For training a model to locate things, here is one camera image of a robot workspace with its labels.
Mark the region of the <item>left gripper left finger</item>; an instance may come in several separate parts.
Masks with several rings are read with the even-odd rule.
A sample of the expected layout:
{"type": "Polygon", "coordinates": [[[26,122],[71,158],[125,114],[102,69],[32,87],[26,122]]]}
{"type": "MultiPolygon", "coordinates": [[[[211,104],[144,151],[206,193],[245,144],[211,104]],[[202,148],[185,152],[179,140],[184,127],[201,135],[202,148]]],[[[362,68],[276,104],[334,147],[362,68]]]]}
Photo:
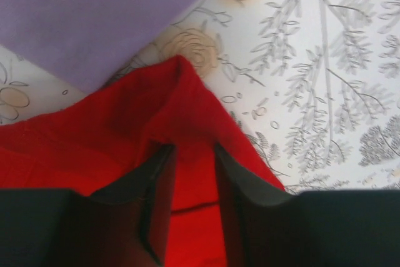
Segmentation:
{"type": "Polygon", "coordinates": [[[164,145],[113,183],[1,190],[2,266],[163,266],[175,176],[164,145]]]}

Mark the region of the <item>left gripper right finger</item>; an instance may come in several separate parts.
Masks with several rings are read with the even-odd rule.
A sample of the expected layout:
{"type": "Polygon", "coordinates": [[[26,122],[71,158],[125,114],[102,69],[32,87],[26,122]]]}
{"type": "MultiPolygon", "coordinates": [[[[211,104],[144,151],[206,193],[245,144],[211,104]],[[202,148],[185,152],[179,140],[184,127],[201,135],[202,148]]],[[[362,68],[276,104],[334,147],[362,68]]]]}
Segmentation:
{"type": "Polygon", "coordinates": [[[229,266],[398,266],[399,191],[289,194],[216,146],[229,266]]]}

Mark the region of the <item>red t shirt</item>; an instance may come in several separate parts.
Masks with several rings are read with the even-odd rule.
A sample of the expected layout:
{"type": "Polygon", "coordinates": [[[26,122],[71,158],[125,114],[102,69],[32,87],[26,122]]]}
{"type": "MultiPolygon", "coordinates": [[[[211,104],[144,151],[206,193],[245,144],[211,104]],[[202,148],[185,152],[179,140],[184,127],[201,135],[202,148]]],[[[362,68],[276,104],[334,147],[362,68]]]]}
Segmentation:
{"type": "Polygon", "coordinates": [[[166,264],[226,266],[214,145],[282,184],[181,56],[139,68],[66,109],[2,126],[1,186],[88,195],[139,166],[158,144],[177,148],[166,264]]]}

